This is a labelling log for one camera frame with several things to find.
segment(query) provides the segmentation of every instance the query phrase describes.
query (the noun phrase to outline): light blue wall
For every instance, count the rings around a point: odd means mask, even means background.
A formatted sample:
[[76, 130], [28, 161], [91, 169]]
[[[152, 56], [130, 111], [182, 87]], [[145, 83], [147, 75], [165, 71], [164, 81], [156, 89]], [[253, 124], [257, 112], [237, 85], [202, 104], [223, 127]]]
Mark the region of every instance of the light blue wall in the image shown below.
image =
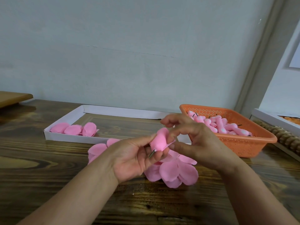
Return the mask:
[[0, 90], [234, 108], [273, 1], [0, 0]]

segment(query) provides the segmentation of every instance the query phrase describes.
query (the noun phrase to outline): fingernail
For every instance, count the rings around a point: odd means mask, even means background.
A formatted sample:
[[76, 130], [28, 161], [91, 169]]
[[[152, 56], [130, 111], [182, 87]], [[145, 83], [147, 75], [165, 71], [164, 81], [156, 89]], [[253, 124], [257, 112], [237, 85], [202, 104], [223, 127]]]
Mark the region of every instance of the fingernail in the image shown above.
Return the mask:
[[175, 145], [174, 145], [174, 144], [170, 144], [170, 145], [169, 145], [169, 148], [170, 148], [171, 150], [173, 150], [173, 149], [175, 148]]

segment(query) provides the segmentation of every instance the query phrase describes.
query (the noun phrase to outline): left hand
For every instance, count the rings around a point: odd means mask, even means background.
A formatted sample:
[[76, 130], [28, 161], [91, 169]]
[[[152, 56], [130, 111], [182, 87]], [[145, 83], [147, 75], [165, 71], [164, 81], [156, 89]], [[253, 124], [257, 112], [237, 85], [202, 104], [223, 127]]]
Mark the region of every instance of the left hand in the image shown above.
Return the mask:
[[148, 167], [167, 156], [169, 148], [156, 151], [150, 159], [148, 158], [152, 152], [148, 144], [155, 136], [156, 134], [121, 140], [101, 154], [101, 157], [111, 160], [113, 172], [119, 183], [142, 175]]

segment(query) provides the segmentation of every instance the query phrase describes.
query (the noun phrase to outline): right hand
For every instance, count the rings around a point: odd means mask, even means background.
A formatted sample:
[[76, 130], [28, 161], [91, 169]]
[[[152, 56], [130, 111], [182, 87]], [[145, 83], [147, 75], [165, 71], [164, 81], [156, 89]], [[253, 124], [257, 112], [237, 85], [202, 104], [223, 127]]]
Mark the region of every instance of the right hand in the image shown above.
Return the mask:
[[171, 143], [179, 134], [189, 134], [192, 145], [174, 142], [171, 150], [196, 160], [202, 166], [218, 171], [220, 174], [231, 174], [243, 161], [204, 124], [196, 123], [183, 114], [170, 114], [160, 121], [171, 128], [167, 143]]

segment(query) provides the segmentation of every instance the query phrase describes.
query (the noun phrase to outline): hand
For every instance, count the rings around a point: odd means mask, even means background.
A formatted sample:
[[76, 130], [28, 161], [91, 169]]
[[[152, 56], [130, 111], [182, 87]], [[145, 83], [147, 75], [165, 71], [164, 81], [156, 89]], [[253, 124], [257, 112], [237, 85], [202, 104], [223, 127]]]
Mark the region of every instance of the hand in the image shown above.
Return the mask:
[[101, 154], [103, 157], [110, 158], [113, 172], [119, 183], [142, 175], [149, 166], [167, 156], [168, 148], [164, 151], [156, 151], [150, 159], [148, 158], [152, 151], [150, 147], [145, 146], [149, 146], [155, 136], [156, 134], [121, 140]]
[[177, 125], [170, 130], [167, 143], [171, 143], [179, 134], [189, 134], [193, 138], [192, 145], [175, 142], [169, 146], [171, 150], [188, 156], [207, 168], [230, 174], [243, 162], [204, 123], [196, 123], [183, 114], [170, 114], [160, 122], [167, 127]]

